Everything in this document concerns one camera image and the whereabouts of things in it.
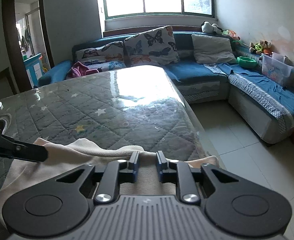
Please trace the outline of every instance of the pink cloth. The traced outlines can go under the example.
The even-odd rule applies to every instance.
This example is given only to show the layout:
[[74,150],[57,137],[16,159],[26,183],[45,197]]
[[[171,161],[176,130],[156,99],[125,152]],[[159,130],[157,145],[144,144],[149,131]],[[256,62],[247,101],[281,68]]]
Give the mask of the pink cloth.
[[86,71],[85,75],[99,73],[98,69],[89,69]]
[[89,68],[87,68],[84,64],[78,61],[68,71],[66,79],[85,76],[87,70],[89,70]]
[[83,63],[78,61],[68,71],[66,79],[87,76],[87,75],[99,73],[99,72],[101,72],[101,71],[99,71],[98,69],[89,69]]

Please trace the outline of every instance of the gray pillow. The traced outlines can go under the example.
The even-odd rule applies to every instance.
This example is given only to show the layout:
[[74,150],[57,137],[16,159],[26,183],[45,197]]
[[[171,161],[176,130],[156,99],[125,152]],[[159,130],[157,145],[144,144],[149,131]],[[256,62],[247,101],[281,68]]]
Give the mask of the gray pillow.
[[237,63],[229,39],[197,34],[191,37],[198,64]]

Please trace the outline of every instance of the wooden door frame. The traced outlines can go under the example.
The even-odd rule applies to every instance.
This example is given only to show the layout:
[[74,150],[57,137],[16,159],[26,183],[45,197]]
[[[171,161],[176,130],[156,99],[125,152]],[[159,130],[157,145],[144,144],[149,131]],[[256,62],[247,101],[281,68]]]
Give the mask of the wooden door frame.
[[[54,67],[54,61],[50,50],[45,22],[43,0],[39,0],[39,11],[47,57],[50,67]],[[7,53],[18,89],[20,92],[31,90],[32,86],[29,82],[18,43],[15,17],[15,0],[2,0],[2,18]]]

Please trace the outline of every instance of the hanging clothes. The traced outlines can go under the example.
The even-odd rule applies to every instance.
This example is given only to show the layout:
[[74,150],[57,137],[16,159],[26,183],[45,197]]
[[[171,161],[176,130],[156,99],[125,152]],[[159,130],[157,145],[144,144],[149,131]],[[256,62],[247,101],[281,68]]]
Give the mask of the hanging clothes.
[[25,40],[29,46],[32,45],[32,37],[27,28],[25,28]]
[[28,52],[29,46],[24,36],[22,36],[22,48],[25,52]]
[[16,30],[17,30],[18,40],[21,41],[21,39],[20,39],[20,32],[19,32],[18,28],[16,28]]

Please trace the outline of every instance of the stuffed animal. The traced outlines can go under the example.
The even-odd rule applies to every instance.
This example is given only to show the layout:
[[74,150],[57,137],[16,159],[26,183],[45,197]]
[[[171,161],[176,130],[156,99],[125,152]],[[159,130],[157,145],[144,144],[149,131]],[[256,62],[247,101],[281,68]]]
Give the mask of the stuffed animal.
[[240,41],[240,37],[234,31],[232,31],[232,30],[224,30],[222,34],[223,35],[230,36],[235,41]]
[[250,53],[261,55],[265,54],[272,57],[272,52],[270,50],[272,44],[268,41],[260,41],[259,43],[254,44],[253,42],[250,42]]
[[223,30],[218,27],[217,24],[211,25],[209,22],[203,22],[201,25],[201,29],[203,33],[208,33],[208,34],[220,34],[222,35]]
[[218,24],[213,24],[213,31],[216,32],[216,34],[222,35],[223,29],[219,28]]

